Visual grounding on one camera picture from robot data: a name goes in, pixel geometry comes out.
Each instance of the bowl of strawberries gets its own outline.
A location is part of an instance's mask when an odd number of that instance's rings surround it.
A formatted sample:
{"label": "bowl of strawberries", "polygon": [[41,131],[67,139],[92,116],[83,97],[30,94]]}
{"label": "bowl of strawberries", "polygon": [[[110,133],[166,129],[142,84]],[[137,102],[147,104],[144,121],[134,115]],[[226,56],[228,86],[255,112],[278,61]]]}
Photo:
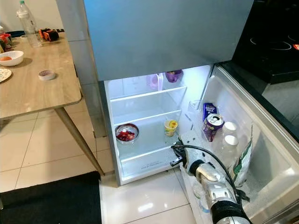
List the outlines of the bowl of strawberries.
{"label": "bowl of strawberries", "polygon": [[139,129],[134,124],[119,125],[115,129],[115,136],[121,144],[133,144],[139,136]]}

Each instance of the bottle cap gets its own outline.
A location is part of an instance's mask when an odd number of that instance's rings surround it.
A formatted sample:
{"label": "bottle cap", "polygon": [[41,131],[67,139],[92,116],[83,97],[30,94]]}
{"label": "bottle cap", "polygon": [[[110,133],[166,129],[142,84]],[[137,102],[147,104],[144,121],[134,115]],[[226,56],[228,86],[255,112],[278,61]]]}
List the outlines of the bottle cap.
{"label": "bottle cap", "polygon": [[239,141],[233,135],[226,135],[223,139],[223,144],[230,146],[230,147],[236,147],[239,144]]}
{"label": "bottle cap", "polygon": [[233,122],[225,122],[222,127],[223,133],[225,134],[233,134],[237,130],[237,125]]}

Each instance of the purple container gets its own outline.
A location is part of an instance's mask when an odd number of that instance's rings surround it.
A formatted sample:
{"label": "purple container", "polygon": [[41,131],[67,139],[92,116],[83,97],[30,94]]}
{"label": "purple container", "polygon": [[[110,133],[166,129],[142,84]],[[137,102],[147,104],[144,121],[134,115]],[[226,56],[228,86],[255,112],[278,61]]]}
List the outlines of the purple container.
{"label": "purple container", "polygon": [[178,79],[182,77],[183,71],[182,70],[167,71],[165,75],[168,82],[175,83]]}

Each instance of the black cable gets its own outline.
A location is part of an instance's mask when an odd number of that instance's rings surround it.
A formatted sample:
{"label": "black cable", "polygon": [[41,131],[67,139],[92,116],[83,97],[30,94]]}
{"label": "black cable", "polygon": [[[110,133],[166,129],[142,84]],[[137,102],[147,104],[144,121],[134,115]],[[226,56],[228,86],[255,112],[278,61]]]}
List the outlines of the black cable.
{"label": "black cable", "polygon": [[228,182],[230,183],[230,185],[232,186],[233,188],[233,191],[234,191],[234,194],[235,194],[235,197],[236,197],[236,200],[237,200],[237,203],[241,205],[240,201],[240,197],[237,193],[237,189],[235,187],[235,184],[234,184],[234,181],[232,179],[232,177],[230,176],[229,172],[228,172],[228,169],[226,169],[225,165],[223,165],[223,163],[221,162],[220,159],[218,159],[218,157],[216,155],[214,155],[213,153],[211,153],[210,151],[202,148],[202,147],[198,147],[198,146],[191,146],[191,145],[174,145],[174,146],[171,146],[172,148],[174,147],[179,147],[179,148],[194,148],[194,149],[197,149],[197,150],[200,150],[202,152],[205,152],[207,154],[209,154],[210,156],[212,156],[222,167],[222,169],[225,171],[226,175],[228,176]]}

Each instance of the black mat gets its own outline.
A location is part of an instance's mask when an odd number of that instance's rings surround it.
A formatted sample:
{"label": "black mat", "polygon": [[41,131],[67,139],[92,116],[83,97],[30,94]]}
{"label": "black mat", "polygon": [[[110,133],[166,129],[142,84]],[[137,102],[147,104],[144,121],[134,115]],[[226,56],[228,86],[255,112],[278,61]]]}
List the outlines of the black mat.
{"label": "black mat", "polygon": [[91,172],[1,193],[0,223],[101,224],[99,178]]}

